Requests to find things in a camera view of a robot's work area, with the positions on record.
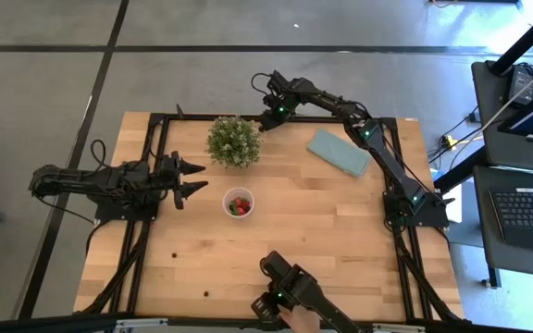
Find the potted plant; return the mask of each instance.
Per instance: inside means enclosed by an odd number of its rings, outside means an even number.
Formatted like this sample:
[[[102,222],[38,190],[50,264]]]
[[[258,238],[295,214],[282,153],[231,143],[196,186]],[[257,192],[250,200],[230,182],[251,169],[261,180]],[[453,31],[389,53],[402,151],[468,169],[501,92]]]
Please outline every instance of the potted plant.
[[[258,161],[260,138],[253,121],[219,117],[209,130],[207,152],[225,167],[248,167]]]

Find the concrete floor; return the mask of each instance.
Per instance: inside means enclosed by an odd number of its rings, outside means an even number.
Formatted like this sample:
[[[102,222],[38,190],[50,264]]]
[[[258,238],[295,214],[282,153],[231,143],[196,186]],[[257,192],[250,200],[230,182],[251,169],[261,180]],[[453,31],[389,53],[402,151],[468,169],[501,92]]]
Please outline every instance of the concrete floor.
[[[0,1],[0,43],[106,44],[118,5],[110,0]],[[350,0],[334,6],[307,0],[132,0],[118,43],[487,46],[499,51],[526,28],[527,20],[515,6],[498,4],[440,10],[423,0]],[[0,320],[14,315],[49,212],[26,190],[31,172],[44,164],[67,162],[101,58],[98,53],[0,53],[0,211],[7,215],[0,222]],[[263,110],[261,96],[250,88],[249,79],[257,71],[276,68],[362,101],[376,116],[420,118],[431,149],[439,135],[476,105],[470,64],[486,59],[473,55],[114,54],[88,141],[103,139],[112,151],[125,111],[174,112],[179,103],[190,113],[257,114]],[[323,114],[309,107],[304,112]],[[463,125],[454,136],[462,137],[472,128]],[[92,166],[92,158],[85,153],[81,167]],[[77,196],[71,197],[68,208],[93,215],[93,205]],[[90,229],[78,218],[64,218],[35,316],[70,314]],[[533,276],[506,272],[503,289],[484,290],[477,284],[486,277],[482,250],[453,246],[452,260],[468,319],[533,329]]]

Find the wood grain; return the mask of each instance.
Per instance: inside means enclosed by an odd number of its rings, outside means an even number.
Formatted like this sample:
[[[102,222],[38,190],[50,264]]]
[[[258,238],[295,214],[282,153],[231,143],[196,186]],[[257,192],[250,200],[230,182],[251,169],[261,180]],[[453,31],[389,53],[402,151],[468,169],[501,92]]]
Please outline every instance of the wood grain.
[[[125,114],[113,165],[139,158],[148,118],[148,113]],[[188,162],[206,166],[183,180],[208,180],[209,186],[185,202],[182,211],[174,208],[171,197],[162,202],[151,229],[137,314],[255,318],[250,303],[268,282],[258,262],[277,250],[313,274],[353,320],[404,320],[393,242],[382,225],[381,169],[371,163],[356,179],[306,148],[317,129],[349,142],[342,125],[288,123],[263,134],[259,162],[234,170],[211,164],[205,152],[211,124],[170,122],[166,153],[178,150]],[[404,160],[432,187],[418,121],[399,119],[398,124]],[[253,214],[243,220],[228,218],[221,206],[223,194],[238,186],[256,200]],[[112,277],[124,229],[124,221],[112,221],[93,236],[75,310],[87,306]],[[419,228],[418,235],[429,281],[463,315],[444,238],[430,228]],[[412,277],[411,286],[420,316]],[[127,291],[125,287],[123,309]]]

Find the black desk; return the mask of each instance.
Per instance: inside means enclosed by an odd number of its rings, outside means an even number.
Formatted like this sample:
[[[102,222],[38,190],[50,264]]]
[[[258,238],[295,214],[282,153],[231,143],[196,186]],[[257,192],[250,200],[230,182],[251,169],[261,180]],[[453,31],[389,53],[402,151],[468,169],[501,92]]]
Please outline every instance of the black desk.
[[[477,93],[478,111],[482,124],[486,124],[503,106],[502,96],[509,79],[489,73],[483,62],[472,64],[472,78]],[[505,109],[499,119],[509,117],[515,110]],[[448,173],[435,180],[435,188],[445,193],[472,176],[475,166],[505,166],[533,170],[533,142],[525,137],[497,131],[499,124],[489,126],[483,132],[485,145],[468,156]]]
[[[482,241],[489,268],[503,268],[533,274],[533,250],[515,247],[503,242],[497,216],[490,202],[489,187],[515,186],[533,187],[533,175],[526,172],[509,171],[497,168],[474,167],[474,183],[477,192],[478,212],[482,225]]]

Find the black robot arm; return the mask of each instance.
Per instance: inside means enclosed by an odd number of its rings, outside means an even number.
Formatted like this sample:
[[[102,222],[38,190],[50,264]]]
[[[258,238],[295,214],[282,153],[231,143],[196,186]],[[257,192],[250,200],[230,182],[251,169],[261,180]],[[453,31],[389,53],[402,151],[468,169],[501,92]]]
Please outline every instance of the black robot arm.
[[[125,162],[120,166],[105,166],[99,170],[75,170],[57,166],[43,166],[32,175],[29,190],[43,198],[61,193],[85,194],[97,204],[116,204],[122,207],[143,207],[157,203],[174,192],[174,204],[183,208],[182,199],[188,198],[207,184],[206,181],[181,183],[180,174],[205,170],[181,159],[178,152],[164,155],[159,168],[150,172],[144,161]]]
[[[321,91],[305,78],[289,81],[276,70],[268,77],[266,86],[271,93],[263,98],[268,109],[260,116],[261,131],[272,130],[290,120],[295,116],[298,105],[317,105],[342,121],[351,140],[358,147],[367,150],[395,184],[395,195],[386,193],[388,196],[384,198],[388,219],[398,222],[403,220],[402,217],[416,215],[424,206],[444,206],[444,202],[434,193],[429,193],[418,181],[406,176],[402,166],[387,148],[379,121],[372,118],[361,103]],[[447,226],[446,219],[439,226],[443,224]]]
[[[252,303],[254,313],[262,322],[274,324],[279,321],[278,305],[289,310],[301,305],[316,312],[340,333],[365,332],[324,296],[314,277],[298,265],[291,266],[276,251],[260,261],[260,269],[271,278],[268,292]]]

